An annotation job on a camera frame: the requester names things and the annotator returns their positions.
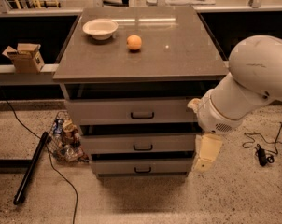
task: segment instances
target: gray drawer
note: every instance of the gray drawer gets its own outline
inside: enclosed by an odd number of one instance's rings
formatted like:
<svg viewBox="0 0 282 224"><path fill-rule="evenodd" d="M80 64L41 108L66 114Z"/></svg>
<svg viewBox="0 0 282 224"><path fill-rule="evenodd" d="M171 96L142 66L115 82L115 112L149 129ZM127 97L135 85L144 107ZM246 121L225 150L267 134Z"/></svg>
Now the gray drawer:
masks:
<svg viewBox="0 0 282 224"><path fill-rule="evenodd" d="M66 101L76 125L183 122L195 120L187 108L188 100L128 99Z"/></svg>
<svg viewBox="0 0 282 224"><path fill-rule="evenodd" d="M90 154L172 152L195 149L193 133L168 135L82 136L84 151Z"/></svg>
<svg viewBox="0 0 282 224"><path fill-rule="evenodd" d="M91 161L97 176L105 175L187 175L192 159L147 161Z"/></svg>

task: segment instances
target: cardboard box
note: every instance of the cardboard box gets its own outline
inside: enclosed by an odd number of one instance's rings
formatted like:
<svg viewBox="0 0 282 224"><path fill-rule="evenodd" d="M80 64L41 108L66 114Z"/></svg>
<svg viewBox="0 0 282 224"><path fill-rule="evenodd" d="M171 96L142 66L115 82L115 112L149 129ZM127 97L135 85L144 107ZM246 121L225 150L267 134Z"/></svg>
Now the cardboard box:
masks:
<svg viewBox="0 0 282 224"><path fill-rule="evenodd" d="M39 48L39 44L19 43L17 49L8 46L2 54L12 61L16 73L39 73L45 64Z"/></svg>

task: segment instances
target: concrete floor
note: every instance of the concrete floor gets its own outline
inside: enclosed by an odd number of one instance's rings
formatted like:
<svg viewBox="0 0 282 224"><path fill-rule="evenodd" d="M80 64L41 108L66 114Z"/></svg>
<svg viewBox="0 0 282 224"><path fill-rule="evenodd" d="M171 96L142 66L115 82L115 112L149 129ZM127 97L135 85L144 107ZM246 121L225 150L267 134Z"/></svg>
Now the concrete floor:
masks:
<svg viewBox="0 0 282 224"><path fill-rule="evenodd" d="M60 1L66 7L91 5L91 0ZM216 1L225 6L228 0ZM38 135L49 131L56 114L65 110L63 100L11 104L19 119ZM86 163L53 160L53 164L78 192L78 224L282 224L282 144L277 144L275 163L265 167L259 166L254 149L242 147L249 140L244 133L261 133L273 142L281 120L282 105L252 112L241 127L223 138L223 148L212 169L191 172L188 177L97 179ZM282 131L278 141L282 141ZM38 138L17 122L5 102L0 102L0 159L31 159L37 144ZM265 144L258 136L256 144L273 150L273 145ZM75 192L51 168L45 148L26 200L16 206L13 200L22 178L22 173L0 174L0 223L72 223Z"/></svg>

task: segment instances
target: bowl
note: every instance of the bowl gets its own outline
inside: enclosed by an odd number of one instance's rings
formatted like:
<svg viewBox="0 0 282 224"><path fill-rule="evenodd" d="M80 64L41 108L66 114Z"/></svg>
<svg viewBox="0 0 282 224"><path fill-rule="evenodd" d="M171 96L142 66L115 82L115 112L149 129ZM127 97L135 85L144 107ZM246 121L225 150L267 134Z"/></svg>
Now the bowl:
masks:
<svg viewBox="0 0 282 224"><path fill-rule="evenodd" d="M95 19L83 25L83 32L96 40L106 40L115 33L118 27L119 25L110 19Z"/></svg>

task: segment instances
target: power cord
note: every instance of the power cord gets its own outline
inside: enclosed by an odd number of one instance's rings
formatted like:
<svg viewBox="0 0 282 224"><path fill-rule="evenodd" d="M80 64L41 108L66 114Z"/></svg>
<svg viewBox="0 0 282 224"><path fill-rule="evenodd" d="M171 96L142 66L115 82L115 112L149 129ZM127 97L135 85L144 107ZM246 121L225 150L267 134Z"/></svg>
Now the power cord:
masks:
<svg viewBox="0 0 282 224"><path fill-rule="evenodd" d="M0 85L0 92L2 93L3 98L5 99L6 103L8 104L8 106L10 107L10 109L12 110L12 112L13 112L13 114L14 114L16 120L21 124L21 126L24 127L27 131L29 131L32 135L34 135L35 137L37 137L38 139L40 139L40 137L39 137L36 133L34 133L33 131L31 131L26 125L24 125L24 124L20 121L20 119L19 119L18 116L17 116L17 113L16 113L15 109L13 108L13 106L11 105L11 103L8 101L8 99L7 99L7 97L6 97L5 93L4 93L4 91L3 91L2 87L1 87L1 85ZM50 162L51 168L52 168L55 172L57 172L57 173L73 188L74 192L76 193L76 203L75 203L75 210L74 210L74 215L73 215L73 224L74 224L74 223L75 223L75 219L76 219L77 208L78 208L78 192L77 192L75 186L74 186L65 176L63 176L63 175L54 167L54 165L53 165L53 163L52 163L52 160L51 160L49 147L48 147L49 141L47 140L46 147L47 147L47 151L48 151L48 155L49 155L49 162Z"/></svg>
<svg viewBox="0 0 282 224"><path fill-rule="evenodd" d="M247 141L247 142L243 143L243 148L255 148L256 149L255 154L256 154L256 156L258 156L261 166L265 166L267 163L273 163L275 161L274 155L278 155L278 149L276 147L276 144L282 144L282 142L277 141L278 138L279 138L279 135L281 133L281 130L282 130L282 121L281 121L279 131L278 131L278 134L277 134L274 142L266 141L261 133L244 133L244 135L246 137L248 137L249 139L251 139L251 141ZM254 135L260 136L266 144L274 145L275 151L263 149L260 144L257 144L256 146L247 146L247 144L254 144L255 143L255 139L253 138Z"/></svg>

